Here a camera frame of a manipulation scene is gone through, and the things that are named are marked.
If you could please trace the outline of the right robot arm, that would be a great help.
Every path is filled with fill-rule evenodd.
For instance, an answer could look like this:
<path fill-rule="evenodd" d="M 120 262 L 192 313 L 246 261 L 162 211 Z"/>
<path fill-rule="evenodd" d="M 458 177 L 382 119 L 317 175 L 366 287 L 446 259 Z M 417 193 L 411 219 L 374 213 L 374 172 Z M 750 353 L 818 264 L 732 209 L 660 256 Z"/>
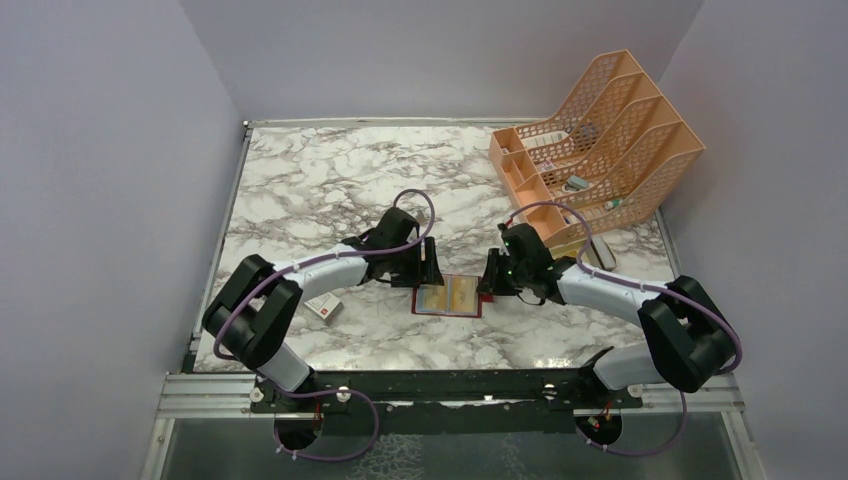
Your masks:
<path fill-rule="evenodd" d="M 739 339 L 694 278 L 663 284 L 610 274 L 571 257 L 554 258 L 529 225 L 498 229 L 503 246 L 487 254 L 480 293 L 529 290 L 539 304 L 591 308 L 642 330 L 643 342 L 603 350 L 580 367 L 577 393 L 585 404 L 600 407 L 637 384 L 667 383 L 694 393 L 737 365 Z"/>

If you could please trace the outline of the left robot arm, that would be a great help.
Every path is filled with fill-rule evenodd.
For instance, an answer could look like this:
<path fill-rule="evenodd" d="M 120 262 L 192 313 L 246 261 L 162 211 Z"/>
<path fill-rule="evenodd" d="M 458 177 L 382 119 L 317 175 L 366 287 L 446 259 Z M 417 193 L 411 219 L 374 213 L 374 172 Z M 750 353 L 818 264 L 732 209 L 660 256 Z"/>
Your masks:
<path fill-rule="evenodd" d="M 280 264 L 245 257 L 206 308 L 202 327 L 214 336 L 218 356 L 273 382 L 285 407 L 302 410 L 315 386 L 312 368 L 285 342 L 296 311 L 321 295 L 377 280 L 398 288 L 443 282 L 434 238 L 398 207 L 323 254 Z"/>

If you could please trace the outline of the red leather card holder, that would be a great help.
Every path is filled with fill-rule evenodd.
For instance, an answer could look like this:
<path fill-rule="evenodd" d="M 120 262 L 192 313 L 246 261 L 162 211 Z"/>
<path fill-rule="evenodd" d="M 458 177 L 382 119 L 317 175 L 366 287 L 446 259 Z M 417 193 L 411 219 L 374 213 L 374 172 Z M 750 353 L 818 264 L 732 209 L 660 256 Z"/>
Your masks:
<path fill-rule="evenodd" d="M 483 305 L 492 303 L 491 294 L 477 291 L 480 278 L 471 275 L 444 275 L 443 285 L 422 285 L 413 292 L 414 315 L 481 318 Z"/>

